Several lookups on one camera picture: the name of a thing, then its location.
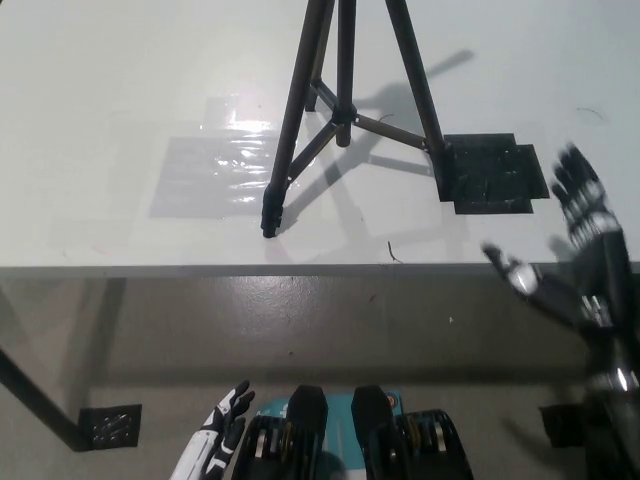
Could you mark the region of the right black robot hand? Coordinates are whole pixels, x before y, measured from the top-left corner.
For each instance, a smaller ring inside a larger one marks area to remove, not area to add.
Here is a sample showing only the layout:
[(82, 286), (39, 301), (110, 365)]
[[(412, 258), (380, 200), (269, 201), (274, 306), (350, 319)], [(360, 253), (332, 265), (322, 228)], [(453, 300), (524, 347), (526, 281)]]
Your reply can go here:
[(521, 299), (585, 341), (589, 389), (639, 388), (638, 306), (625, 234), (598, 174), (574, 144), (554, 166), (551, 190), (572, 247), (572, 279), (546, 273), (493, 243), (482, 251)]

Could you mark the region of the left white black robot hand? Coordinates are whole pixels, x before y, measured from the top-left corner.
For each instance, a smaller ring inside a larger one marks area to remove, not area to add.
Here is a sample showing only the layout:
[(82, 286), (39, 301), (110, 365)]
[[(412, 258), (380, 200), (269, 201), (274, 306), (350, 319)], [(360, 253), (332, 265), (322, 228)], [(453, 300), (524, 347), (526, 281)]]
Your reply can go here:
[(232, 388), (191, 436), (170, 479), (222, 479), (241, 442), (245, 414), (254, 398), (248, 380)]

